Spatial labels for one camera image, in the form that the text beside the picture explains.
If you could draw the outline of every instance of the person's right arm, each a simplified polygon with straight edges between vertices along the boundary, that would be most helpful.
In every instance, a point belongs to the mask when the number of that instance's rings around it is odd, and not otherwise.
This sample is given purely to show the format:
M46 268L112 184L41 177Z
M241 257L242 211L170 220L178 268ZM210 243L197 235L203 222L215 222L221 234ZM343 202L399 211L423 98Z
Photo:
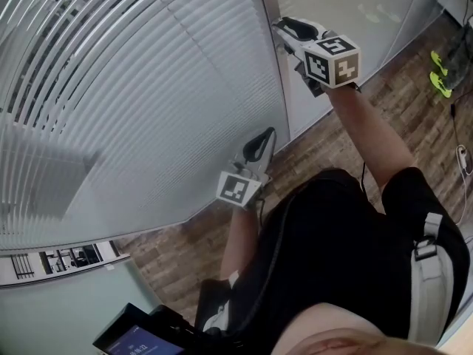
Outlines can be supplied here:
M414 165L404 141L360 92L350 87L326 92L381 190L394 175Z

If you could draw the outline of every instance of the strap buckle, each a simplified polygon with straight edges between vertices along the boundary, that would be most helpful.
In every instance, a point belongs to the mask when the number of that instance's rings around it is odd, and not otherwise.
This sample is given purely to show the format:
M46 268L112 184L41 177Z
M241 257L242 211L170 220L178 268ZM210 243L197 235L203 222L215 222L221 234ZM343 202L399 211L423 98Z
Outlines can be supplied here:
M416 261L437 256L436 239L437 238L433 235L424 235L422 239L415 244L414 258Z

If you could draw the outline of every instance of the sneaker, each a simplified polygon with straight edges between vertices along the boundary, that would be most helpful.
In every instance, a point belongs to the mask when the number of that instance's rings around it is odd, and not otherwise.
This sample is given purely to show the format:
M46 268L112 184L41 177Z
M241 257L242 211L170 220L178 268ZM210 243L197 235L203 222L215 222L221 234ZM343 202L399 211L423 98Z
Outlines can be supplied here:
M442 95L444 95L446 98L452 96L452 90L447 89L443 86L442 79L440 79L440 76L437 75L435 72L430 73L430 81L432 82L432 84L434 84L434 87L439 89L442 92Z
M442 66L442 59L440 58L440 56L439 56L435 51L431 51L431 52L430 52L430 58L432 58L432 60L434 61L434 63L439 66L440 71L443 73L443 76L447 76L447 74L449 73L449 71L448 71L446 68L443 68L443 66Z

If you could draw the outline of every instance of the person's left arm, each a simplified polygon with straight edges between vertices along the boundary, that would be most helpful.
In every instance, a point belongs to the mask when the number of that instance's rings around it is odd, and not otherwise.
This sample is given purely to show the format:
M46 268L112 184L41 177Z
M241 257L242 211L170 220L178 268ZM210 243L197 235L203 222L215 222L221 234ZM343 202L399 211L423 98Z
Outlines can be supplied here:
M220 279L228 279L235 271L240 273L249 264L258 243L258 216L256 207L248 210L234 208L227 245L220 266Z

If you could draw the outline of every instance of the wooden floor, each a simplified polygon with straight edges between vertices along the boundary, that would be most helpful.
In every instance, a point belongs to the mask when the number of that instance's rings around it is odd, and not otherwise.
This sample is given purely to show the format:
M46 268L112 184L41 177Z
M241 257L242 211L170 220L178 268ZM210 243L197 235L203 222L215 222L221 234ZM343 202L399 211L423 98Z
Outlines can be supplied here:
M454 220L463 209L463 185L455 159L449 103L473 87L472 76L446 100L434 91L428 75L433 69L430 51L444 49L456 30L448 16L440 17L363 87L364 94L406 141ZM457 108L458 136L469 149L473 149L472 103L470 95ZM265 192L265 211L310 176L333 166L356 177L361 174L362 160L332 113L275 157L270 169L273 182ZM471 196L473 184L468 184ZM370 200L382 211L369 173L365 185ZM193 322L200 282L216 277L219 271L229 219L229 208L216 202L184 225L127 237L117 241L117 246L131 254L163 303Z

